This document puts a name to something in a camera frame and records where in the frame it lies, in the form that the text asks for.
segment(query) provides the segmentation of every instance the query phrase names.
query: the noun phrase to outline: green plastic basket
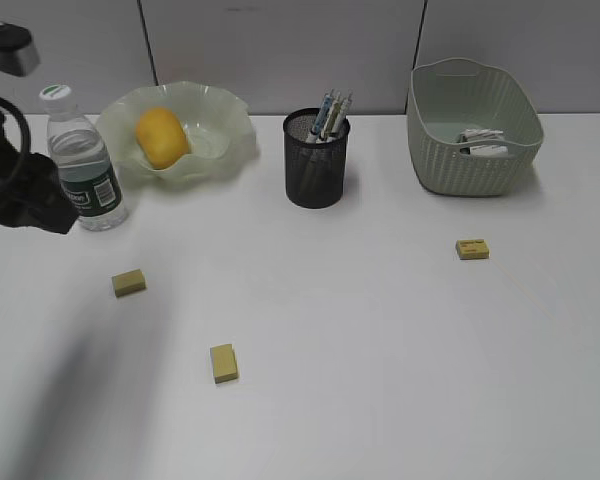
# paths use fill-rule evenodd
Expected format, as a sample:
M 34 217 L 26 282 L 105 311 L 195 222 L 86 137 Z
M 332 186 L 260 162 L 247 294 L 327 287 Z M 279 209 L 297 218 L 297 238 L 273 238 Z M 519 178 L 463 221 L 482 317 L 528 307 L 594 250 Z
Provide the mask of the green plastic basket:
M 411 72 L 409 150 L 422 185 L 436 193 L 495 196 L 509 191 L 533 162 L 544 137 L 533 105 L 506 71 L 465 58 Z M 457 143 L 467 128 L 502 130 L 505 140 Z M 503 145 L 508 154 L 480 157 L 460 150 Z

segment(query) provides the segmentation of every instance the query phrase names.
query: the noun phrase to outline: white wall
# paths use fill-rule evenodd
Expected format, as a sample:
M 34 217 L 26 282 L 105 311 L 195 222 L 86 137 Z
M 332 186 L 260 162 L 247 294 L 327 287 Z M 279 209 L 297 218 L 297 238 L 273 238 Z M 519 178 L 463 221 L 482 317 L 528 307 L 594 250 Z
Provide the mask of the white wall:
M 404 112 L 423 0 L 143 0 L 158 80 L 227 88 L 251 113 Z
M 507 69 L 541 112 L 600 112 L 600 0 L 429 0 L 419 64 Z
M 0 19 L 31 30 L 40 54 L 28 77 L 0 72 L 0 96 L 26 113 L 53 83 L 70 85 L 86 113 L 153 84 L 135 0 L 0 0 Z

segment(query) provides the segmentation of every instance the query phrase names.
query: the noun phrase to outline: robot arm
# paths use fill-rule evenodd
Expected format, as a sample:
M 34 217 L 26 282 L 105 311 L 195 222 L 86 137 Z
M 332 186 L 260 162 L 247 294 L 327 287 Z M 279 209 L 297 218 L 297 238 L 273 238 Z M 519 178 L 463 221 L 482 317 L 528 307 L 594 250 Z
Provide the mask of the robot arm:
M 0 22 L 0 70 L 24 76 L 37 64 L 29 31 Z M 67 233 L 78 214 L 64 196 L 55 164 L 44 155 L 30 153 L 31 136 L 22 112 L 2 98 L 0 108 L 14 116 L 21 135 L 18 152 L 6 139 L 5 116 L 0 111 L 0 224 Z

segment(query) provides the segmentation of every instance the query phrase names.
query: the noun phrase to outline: yellow fruit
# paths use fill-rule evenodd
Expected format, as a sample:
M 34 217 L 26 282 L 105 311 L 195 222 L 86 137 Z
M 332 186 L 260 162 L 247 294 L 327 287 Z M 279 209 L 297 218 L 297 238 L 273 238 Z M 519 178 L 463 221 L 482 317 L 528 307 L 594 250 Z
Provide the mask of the yellow fruit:
M 136 139 L 156 169 L 168 168 L 190 153 L 178 117 L 168 108 L 155 107 L 144 112 L 136 123 Z

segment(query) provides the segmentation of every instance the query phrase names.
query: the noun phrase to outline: glass bowl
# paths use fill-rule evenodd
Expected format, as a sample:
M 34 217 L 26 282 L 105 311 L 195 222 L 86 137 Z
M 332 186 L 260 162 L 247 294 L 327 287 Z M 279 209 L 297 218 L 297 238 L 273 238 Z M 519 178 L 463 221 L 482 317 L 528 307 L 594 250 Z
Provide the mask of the glass bowl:
M 136 123 L 153 107 L 178 117 L 192 152 L 164 169 L 153 168 L 135 137 Z M 138 88 L 109 105 L 96 128 L 114 165 L 167 181 L 233 172 L 256 150 L 247 104 L 227 90 L 193 82 Z

